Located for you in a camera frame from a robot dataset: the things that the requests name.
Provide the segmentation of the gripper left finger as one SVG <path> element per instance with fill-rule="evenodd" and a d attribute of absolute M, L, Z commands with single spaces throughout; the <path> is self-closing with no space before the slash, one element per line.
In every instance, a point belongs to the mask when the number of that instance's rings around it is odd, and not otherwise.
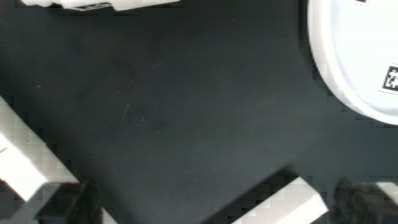
<path fill-rule="evenodd" d="M 101 224 L 101 200 L 90 181 L 48 183 L 0 224 Z"/>

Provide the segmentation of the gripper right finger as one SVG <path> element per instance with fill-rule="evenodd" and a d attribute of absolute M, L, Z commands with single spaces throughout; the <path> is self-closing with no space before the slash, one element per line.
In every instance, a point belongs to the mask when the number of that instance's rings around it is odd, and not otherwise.
<path fill-rule="evenodd" d="M 309 180 L 280 169 L 206 224 L 398 224 L 398 183 L 339 178 L 327 202 Z"/>

